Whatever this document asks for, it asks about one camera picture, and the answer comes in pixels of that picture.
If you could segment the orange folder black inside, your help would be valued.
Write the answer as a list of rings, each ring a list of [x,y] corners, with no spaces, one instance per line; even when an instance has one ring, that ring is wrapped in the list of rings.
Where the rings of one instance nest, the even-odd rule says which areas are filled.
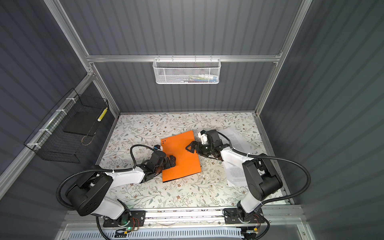
[[[202,171],[198,154],[186,150],[186,147],[194,140],[193,131],[161,139],[163,151],[167,156],[174,156],[176,158],[176,165],[162,172],[162,180],[164,183],[191,176]]]

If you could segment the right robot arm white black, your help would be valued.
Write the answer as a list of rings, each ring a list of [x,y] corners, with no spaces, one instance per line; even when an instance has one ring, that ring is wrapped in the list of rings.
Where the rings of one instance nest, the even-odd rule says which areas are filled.
[[[283,187],[283,182],[269,156],[262,153],[252,156],[236,149],[231,140],[217,130],[201,131],[200,140],[186,146],[190,153],[217,159],[241,169],[248,193],[237,204],[240,221],[248,222],[263,205],[263,201]]]

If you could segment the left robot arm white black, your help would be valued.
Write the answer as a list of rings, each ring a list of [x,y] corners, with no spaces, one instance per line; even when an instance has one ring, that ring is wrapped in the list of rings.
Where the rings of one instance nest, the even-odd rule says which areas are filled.
[[[79,178],[66,191],[70,205],[80,216],[106,217],[126,226],[132,218],[130,209],[121,200],[107,197],[109,190],[128,184],[143,184],[157,177],[163,170],[176,166],[176,157],[155,150],[149,160],[128,171],[104,171],[95,166],[91,172],[79,174]]]

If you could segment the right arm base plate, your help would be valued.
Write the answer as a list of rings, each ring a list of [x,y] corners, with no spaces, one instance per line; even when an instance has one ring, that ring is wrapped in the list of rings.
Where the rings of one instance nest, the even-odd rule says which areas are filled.
[[[263,224],[266,221],[263,219],[263,211],[258,209],[251,213],[241,213],[240,210],[235,208],[225,208],[222,210],[225,223],[233,224]]]

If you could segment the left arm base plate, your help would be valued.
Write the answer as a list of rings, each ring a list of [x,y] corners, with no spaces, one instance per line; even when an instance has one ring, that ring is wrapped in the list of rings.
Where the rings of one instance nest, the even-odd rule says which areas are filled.
[[[146,211],[125,211],[116,220],[105,217],[104,228],[139,228],[144,225],[146,219]]]

